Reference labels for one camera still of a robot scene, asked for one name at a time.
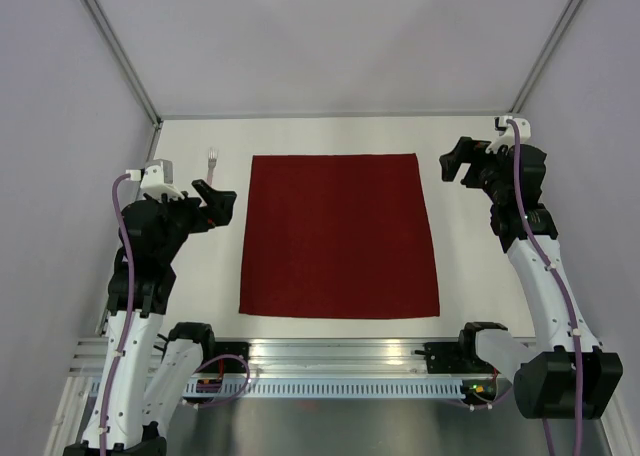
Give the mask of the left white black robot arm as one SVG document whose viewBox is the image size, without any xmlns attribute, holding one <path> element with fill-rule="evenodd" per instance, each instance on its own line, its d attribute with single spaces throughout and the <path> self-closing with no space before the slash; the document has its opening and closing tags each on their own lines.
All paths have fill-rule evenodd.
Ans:
<svg viewBox="0 0 640 456">
<path fill-rule="evenodd" d="M 121 246 L 108 284 L 107 350 L 98 395 L 79 442 L 66 455 L 164 455 L 167 431 L 192 375 L 218 360 L 207 323 L 181 322 L 168 333 L 156 372 L 152 352 L 176 281 L 172 262 L 193 234 L 228 225 L 237 198 L 193 181 L 195 195 L 158 193 L 112 204 Z"/>
</svg>

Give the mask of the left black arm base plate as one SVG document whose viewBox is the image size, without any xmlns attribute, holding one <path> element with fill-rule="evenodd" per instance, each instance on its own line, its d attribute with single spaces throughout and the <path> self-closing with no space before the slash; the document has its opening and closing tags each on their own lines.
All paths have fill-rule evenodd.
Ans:
<svg viewBox="0 0 640 456">
<path fill-rule="evenodd" d="M 234 355 L 238 358 L 249 361 L 250 344 L 243 341 L 218 341 L 215 346 L 214 356 Z M 244 365 L 233 358 L 224 358 L 216 362 L 217 369 L 223 374 L 243 374 Z"/>
</svg>

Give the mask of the fork with pink handle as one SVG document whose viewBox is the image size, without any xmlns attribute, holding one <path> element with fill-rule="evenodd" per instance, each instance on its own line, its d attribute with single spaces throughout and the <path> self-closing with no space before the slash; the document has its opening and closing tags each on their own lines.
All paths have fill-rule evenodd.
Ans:
<svg viewBox="0 0 640 456">
<path fill-rule="evenodd" d="M 207 156 L 207 175 L 206 182 L 209 186 L 213 183 L 214 172 L 218 161 L 218 151 L 214 147 L 210 147 Z"/>
</svg>

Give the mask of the dark red cloth napkin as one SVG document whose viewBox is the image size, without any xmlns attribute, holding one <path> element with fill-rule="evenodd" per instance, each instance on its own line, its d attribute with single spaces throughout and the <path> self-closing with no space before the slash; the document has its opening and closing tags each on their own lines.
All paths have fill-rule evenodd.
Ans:
<svg viewBox="0 0 640 456">
<path fill-rule="evenodd" d="M 416 155 L 254 157 L 239 310 L 310 319 L 439 316 Z"/>
</svg>

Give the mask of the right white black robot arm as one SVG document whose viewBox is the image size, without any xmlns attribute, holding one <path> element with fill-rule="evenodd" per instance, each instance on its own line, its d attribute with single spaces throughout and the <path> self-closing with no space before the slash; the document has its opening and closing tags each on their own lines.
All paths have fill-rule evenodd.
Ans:
<svg viewBox="0 0 640 456">
<path fill-rule="evenodd" d="M 604 351 L 581 315 L 561 261 L 558 232 L 542 204 L 545 153 L 531 145 L 502 146 L 462 137 L 439 159 L 445 182 L 461 165 L 461 183 L 491 201 L 490 223 L 516 271 L 536 344 L 518 342 L 496 322 L 468 322 L 459 334 L 459 364 L 478 371 L 489 364 L 512 385 L 528 419 L 598 419 L 623 375 L 615 352 Z"/>
</svg>

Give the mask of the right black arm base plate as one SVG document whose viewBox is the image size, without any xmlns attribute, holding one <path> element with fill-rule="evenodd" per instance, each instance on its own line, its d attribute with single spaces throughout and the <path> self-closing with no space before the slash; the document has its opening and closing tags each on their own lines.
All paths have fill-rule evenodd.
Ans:
<svg viewBox="0 0 640 456">
<path fill-rule="evenodd" d="M 427 342 L 423 346 L 429 374 L 466 374 L 469 365 L 457 342 Z"/>
</svg>

